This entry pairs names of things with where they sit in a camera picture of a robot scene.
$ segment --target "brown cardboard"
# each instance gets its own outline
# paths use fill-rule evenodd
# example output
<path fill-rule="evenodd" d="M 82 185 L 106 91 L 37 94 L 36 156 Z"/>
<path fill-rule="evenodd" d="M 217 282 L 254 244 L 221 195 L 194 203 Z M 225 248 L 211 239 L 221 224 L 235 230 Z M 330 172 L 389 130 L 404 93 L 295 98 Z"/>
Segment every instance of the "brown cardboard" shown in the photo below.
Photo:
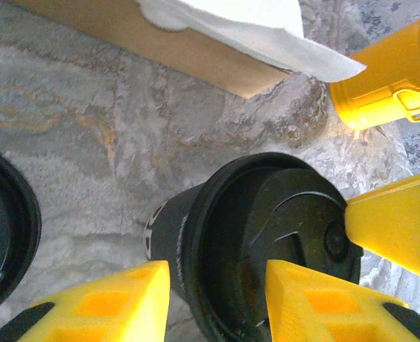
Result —
<path fill-rule="evenodd" d="M 135 0 L 11 2 L 243 98 L 254 96 L 288 74 L 197 31 L 161 30 L 143 17 Z"/>

